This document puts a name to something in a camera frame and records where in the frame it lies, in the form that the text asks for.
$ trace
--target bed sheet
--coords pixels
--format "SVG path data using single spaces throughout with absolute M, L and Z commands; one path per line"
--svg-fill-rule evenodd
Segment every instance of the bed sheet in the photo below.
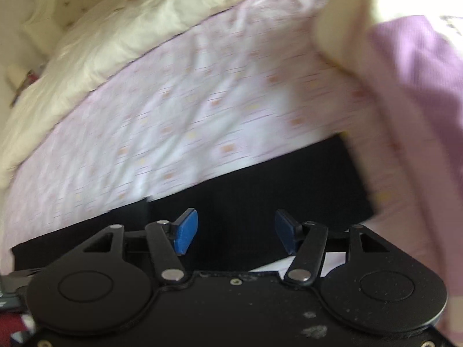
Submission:
M 8 249 L 20 242 L 344 132 L 378 210 L 367 225 L 439 272 L 376 100 L 313 47 L 325 2 L 246 0 L 92 92 L 18 170 L 0 270 L 11 270 Z

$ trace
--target black cloth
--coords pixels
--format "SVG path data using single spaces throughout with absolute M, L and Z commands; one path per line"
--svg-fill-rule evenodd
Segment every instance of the black cloth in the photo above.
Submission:
M 213 178 L 149 203 L 113 210 L 13 248 L 16 270 L 44 266 L 110 224 L 143 229 L 198 211 L 198 233 L 182 263 L 189 271 L 247 271 L 286 257 L 274 229 L 284 208 L 296 220 L 346 230 L 373 215 L 367 193 L 339 135 Z

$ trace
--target black mat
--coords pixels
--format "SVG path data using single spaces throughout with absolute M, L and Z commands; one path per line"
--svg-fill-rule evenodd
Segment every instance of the black mat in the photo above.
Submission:
M 114 223 L 129 229 L 175 220 L 188 207 L 199 229 L 187 270 L 241 271 L 286 257 L 274 230 L 276 209 L 300 221 L 345 230 L 373 215 L 362 181 L 339 135 L 293 153 L 214 178 L 146 204 L 143 201 L 13 248 L 16 270 L 49 264 Z

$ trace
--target blue gripper pad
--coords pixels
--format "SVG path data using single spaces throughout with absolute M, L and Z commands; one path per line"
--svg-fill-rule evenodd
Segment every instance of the blue gripper pad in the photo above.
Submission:
M 189 208 L 175 222 L 177 232 L 174 239 L 175 253 L 186 254 L 196 232 L 198 231 L 198 212 Z
M 302 226 L 286 213 L 286 211 L 277 210 L 275 214 L 275 230 L 286 252 L 289 255 L 296 254 L 299 244 L 299 235 L 302 233 Z

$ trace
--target bed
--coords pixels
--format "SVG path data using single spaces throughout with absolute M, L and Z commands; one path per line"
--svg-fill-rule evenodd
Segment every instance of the bed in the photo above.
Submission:
M 447 284 L 458 271 L 379 86 L 313 39 L 328 0 L 36 1 L 25 31 L 50 62 L 0 143 L 2 272 L 18 243 L 339 132 L 376 206 L 365 224 Z M 452 290 L 442 328 L 460 341 Z

